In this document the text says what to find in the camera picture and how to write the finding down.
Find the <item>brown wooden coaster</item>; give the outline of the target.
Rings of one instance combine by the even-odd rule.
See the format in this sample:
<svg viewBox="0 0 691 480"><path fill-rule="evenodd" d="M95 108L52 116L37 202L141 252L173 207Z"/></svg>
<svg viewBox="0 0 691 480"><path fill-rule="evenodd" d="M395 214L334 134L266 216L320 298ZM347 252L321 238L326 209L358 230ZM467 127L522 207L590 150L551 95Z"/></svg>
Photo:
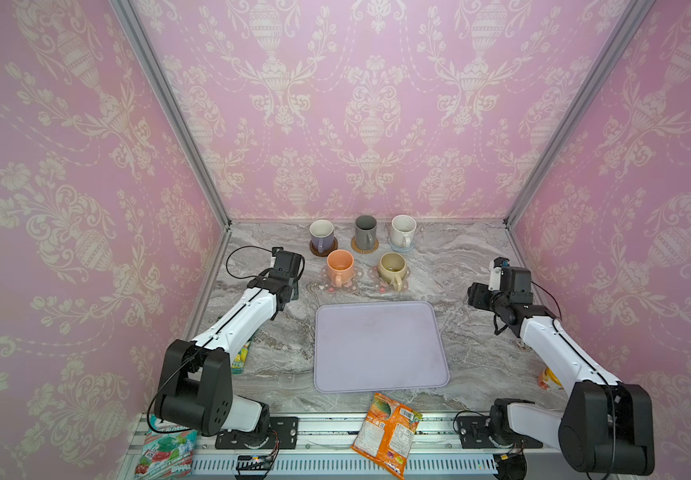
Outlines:
<svg viewBox="0 0 691 480"><path fill-rule="evenodd" d="M325 257L329 256L329 254L331 254L333 251L338 249L338 240L336 237L333 237L331 246L327 250L324 250L323 252L319 252L317 250L316 242L314 242L313 240L311 240L311 242L309 242L308 246L309 246L309 250L310 250L311 254L313 254L316 257L325 258Z"/></svg>

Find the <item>orange pink mug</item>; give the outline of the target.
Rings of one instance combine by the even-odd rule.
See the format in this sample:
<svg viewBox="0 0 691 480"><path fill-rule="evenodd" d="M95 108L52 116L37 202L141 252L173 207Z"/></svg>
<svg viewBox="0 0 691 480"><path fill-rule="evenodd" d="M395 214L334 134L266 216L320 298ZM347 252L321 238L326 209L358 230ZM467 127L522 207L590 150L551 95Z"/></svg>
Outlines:
<svg viewBox="0 0 691 480"><path fill-rule="evenodd" d="M327 256L327 276L335 288L347 286L355 279L355 258L347 250L337 249Z"/></svg>

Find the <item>small lavender white cup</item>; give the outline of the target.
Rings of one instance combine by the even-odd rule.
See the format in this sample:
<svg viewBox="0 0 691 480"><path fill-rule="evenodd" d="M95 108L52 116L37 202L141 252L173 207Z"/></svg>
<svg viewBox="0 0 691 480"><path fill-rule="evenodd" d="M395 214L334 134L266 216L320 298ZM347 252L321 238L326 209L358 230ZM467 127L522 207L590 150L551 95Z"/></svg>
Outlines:
<svg viewBox="0 0 691 480"><path fill-rule="evenodd" d="M319 252L327 250L332 244L334 237L334 225L329 220L315 220L309 227L310 241L316 242Z"/></svg>

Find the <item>pink flower coaster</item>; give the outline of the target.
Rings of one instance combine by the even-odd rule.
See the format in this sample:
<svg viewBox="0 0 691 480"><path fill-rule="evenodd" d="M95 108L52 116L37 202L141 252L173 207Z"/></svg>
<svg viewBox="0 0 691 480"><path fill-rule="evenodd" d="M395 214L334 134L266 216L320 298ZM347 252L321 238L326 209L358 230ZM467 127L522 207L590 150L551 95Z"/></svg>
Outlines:
<svg viewBox="0 0 691 480"><path fill-rule="evenodd" d="M401 286L401 290L395 290L391 284L383 280L383 278L379 275L379 266L377 265L373 265L371 270L369 270L369 279L377 286L377 292L379 292L381 295L399 293L399 291L407 292L407 290L409 290L409 286L411 286L409 283L409 279L411 279L411 268L407 267L407 274L405 274L405 277L403 277L403 286Z"/></svg>
<svg viewBox="0 0 691 480"><path fill-rule="evenodd" d="M321 269L323 275L321 289L328 293L339 291L355 293L359 290L359 280L363 277L363 272L357 266L353 266L345 272L330 272L328 267Z"/></svg>

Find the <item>woven rattan coaster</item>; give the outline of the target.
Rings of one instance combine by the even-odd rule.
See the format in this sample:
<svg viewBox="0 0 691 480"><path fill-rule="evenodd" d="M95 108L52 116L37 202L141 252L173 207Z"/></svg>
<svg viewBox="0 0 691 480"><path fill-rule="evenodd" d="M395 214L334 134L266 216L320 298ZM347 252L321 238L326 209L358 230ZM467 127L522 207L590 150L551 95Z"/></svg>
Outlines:
<svg viewBox="0 0 691 480"><path fill-rule="evenodd" d="M371 254L371 253L377 251L377 249L379 249L379 240L375 240L375 244L373 244L373 248L364 250L364 249L359 248L359 246L357 245L357 238L353 237L353 238L351 238L351 248L353 248L353 250L355 250L355 252L357 252L358 254L363 254L363 255Z"/></svg>

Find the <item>grey mug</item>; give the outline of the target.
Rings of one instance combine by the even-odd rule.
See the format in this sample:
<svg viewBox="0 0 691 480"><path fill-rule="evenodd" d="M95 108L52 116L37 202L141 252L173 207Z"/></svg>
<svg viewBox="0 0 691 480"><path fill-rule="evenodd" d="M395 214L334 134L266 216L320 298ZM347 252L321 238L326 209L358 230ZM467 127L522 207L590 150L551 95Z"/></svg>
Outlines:
<svg viewBox="0 0 691 480"><path fill-rule="evenodd" d="M355 220L355 238L359 248L373 248L377 240L377 220L371 215L361 215Z"/></svg>

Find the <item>beige ceramic mug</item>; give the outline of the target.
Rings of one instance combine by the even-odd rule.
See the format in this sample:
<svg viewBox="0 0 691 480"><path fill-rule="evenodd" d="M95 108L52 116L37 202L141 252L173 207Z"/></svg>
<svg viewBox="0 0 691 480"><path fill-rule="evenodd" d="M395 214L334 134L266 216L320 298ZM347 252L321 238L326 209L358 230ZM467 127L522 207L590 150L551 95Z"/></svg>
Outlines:
<svg viewBox="0 0 691 480"><path fill-rule="evenodd" d="M385 253L379 260L379 277L395 291L403 290L407 277L407 260L399 253Z"/></svg>

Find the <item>white mug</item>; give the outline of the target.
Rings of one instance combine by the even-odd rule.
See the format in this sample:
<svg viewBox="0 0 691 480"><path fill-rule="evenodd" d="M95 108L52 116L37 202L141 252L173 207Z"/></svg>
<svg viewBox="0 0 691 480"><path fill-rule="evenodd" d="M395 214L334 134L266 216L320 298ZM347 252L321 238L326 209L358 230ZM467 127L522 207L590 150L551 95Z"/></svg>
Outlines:
<svg viewBox="0 0 691 480"><path fill-rule="evenodd" d="M389 226L389 240L395 245L407 246L415 244L415 233L417 233L417 222L409 215L397 215L391 220Z"/></svg>

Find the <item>blue woven coaster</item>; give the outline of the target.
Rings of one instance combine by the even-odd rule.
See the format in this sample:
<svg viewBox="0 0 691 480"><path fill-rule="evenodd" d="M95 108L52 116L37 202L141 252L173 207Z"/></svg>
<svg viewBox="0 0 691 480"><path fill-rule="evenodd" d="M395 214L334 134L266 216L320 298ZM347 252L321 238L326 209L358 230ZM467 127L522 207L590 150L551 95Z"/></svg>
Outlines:
<svg viewBox="0 0 691 480"><path fill-rule="evenodd" d="M387 243L389 244L389 247L397 253L403 254L403 253L411 252L411 251L413 251L413 249L415 249L415 244L413 244L413 243L411 243L405 247L400 246L400 245L395 245L395 244L393 244L393 242L391 240L389 240L389 242L387 242Z"/></svg>

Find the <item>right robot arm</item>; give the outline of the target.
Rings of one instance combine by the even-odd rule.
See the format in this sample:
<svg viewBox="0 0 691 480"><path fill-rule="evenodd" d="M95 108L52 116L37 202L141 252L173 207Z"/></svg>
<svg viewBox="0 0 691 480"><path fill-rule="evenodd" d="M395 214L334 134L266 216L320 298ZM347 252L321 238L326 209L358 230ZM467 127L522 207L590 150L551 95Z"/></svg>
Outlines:
<svg viewBox="0 0 691 480"><path fill-rule="evenodd" d="M655 470L653 402L639 385L607 371L571 338L549 308L533 301L527 268L504 257L491 264L487 283L467 290L470 306L491 312L495 334L513 332L531 348L567 394L561 413L527 400L499 398L491 407L489 435L503 446L523 437L555 448L577 472L648 476Z"/></svg>

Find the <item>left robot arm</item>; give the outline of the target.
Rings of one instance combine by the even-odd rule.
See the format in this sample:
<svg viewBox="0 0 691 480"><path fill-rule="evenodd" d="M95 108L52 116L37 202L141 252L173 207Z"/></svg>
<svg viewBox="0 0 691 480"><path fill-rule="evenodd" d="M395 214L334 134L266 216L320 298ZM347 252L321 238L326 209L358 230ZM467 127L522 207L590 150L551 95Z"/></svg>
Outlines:
<svg viewBox="0 0 691 480"><path fill-rule="evenodd" d="M233 393L231 363L241 348L289 302L299 296L302 255L275 247L271 266L247 276L237 302L213 326L191 340L175 340L165 351L157 392L145 416L171 422L181 432L203 437L227 435L252 448L271 436L269 407Z"/></svg>

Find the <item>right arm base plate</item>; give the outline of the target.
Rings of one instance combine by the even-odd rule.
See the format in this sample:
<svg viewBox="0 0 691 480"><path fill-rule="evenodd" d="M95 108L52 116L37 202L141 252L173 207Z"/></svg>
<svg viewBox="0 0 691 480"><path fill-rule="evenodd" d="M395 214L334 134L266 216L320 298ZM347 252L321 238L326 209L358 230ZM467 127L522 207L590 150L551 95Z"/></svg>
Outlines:
<svg viewBox="0 0 691 480"><path fill-rule="evenodd" d="M543 444L531 437L519 434L501 434L496 436L491 432L488 417L473 415L471 412L453 420L453 430L457 432L463 449L526 449L537 450Z"/></svg>

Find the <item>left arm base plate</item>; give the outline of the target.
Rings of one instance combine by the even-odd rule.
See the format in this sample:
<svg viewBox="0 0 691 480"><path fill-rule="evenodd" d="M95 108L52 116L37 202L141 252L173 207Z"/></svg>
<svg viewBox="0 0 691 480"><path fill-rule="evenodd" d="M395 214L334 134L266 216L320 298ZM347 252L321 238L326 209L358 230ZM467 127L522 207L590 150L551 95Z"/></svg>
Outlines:
<svg viewBox="0 0 691 480"><path fill-rule="evenodd" d="M298 417L267 417L251 431L221 430L215 440L218 450L291 450L297 444Z"/></svg>

